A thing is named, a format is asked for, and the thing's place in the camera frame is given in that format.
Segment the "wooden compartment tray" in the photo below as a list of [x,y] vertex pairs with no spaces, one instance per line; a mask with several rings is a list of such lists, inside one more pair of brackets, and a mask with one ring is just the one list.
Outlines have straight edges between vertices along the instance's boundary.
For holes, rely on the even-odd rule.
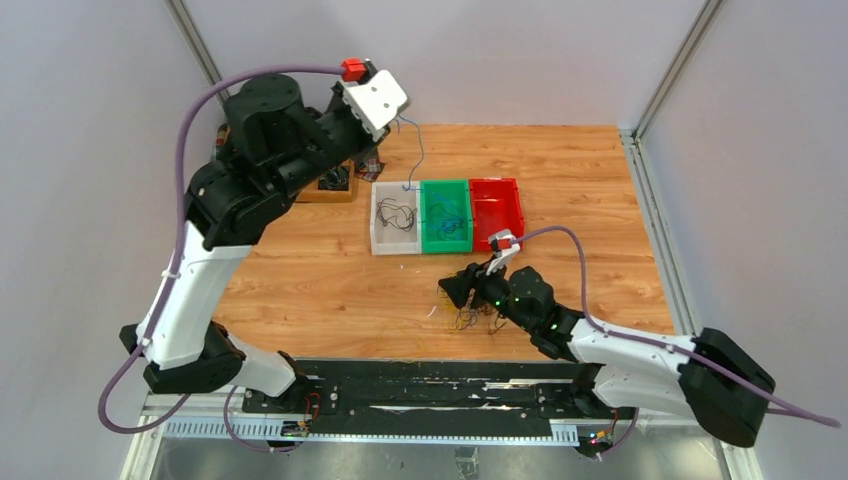
[[358,183],[354,163],[345,161],[305,187],[297,196],[299,203],[351,203]]

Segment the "red plastic bin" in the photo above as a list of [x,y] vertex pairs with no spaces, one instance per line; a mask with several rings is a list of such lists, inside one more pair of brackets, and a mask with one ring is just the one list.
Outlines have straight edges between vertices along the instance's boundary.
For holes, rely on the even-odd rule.
[[525,233],[525,219],[515,178],[468,180],[473,220],[473,252],[490,252],[488,238],[504,229]]

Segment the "white plastic bin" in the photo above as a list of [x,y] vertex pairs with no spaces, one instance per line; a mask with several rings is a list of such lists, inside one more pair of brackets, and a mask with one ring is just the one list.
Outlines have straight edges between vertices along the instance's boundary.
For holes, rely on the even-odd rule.
[[370,246],[375,256],[422,253],[420,184],[375,182],[370,200]]

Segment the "plaid cloth under tray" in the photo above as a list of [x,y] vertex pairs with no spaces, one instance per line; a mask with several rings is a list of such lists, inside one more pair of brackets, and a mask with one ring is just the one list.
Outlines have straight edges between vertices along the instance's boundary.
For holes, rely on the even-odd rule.
[[[231,129],[227,123],[219,125],[211,154],[211,159],[222,159],[226,154],[234,150],[230,140]],[[383,172],[385,163],[379,158],[379,153],[374,150],[362,161],[354,162],[355,176],[369,183],[374,183]]]

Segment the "rolled green cloth bottom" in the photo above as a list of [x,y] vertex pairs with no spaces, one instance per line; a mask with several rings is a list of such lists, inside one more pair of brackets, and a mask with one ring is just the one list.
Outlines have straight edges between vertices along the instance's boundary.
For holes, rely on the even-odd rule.
[[325,173],[318,180],[318,189],[325,191],[348,191],[350,189],[350,169],[340,165]]

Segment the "green plastic bin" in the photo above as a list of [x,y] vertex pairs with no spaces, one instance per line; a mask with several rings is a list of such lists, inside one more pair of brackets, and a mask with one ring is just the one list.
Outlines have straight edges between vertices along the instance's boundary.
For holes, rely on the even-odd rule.
[[424,180],[420,194],[423,253],[470,253],[473,220],[468,180]]

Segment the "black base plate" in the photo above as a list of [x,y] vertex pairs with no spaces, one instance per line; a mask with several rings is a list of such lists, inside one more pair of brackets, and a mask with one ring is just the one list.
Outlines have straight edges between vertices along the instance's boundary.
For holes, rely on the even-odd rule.
[[248,390],[245,413],[309,420],[314,433],[530,438],[552,421],[621,426],[627,407],[589,397],[587,370],[567,362],[301,359],[282,398]]

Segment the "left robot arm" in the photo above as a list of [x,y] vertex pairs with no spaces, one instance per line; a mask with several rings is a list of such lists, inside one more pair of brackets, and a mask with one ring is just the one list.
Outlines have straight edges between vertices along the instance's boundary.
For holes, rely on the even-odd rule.
[[180,207],[179,268],[164,278],[146,319],[120,333],[128,350],[145,357],[152,392],[231,385],[266,394],[283,413],[304,405],[307,389],[294,361],[237,339],[213,314],[266,228],[330,169],[365,159],[409,101],[386,70],[340,80],[332,94],[316,114],[294,78],[266,74],[226,100],[225,150],[193,174]]

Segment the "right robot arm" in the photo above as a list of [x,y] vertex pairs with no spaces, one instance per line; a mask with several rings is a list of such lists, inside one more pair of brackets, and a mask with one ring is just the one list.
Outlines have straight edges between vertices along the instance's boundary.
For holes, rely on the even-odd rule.
[[457,308],[488,306],[524,331],[544,356],[586,366],[571,390],[574,408],[639,408],[694,419],[713,437],[743,448],[756,442],[776,382],[726,333],[652,334],[587,319],[554,298],[531,267],[505,277],[483,264],[438,282]]

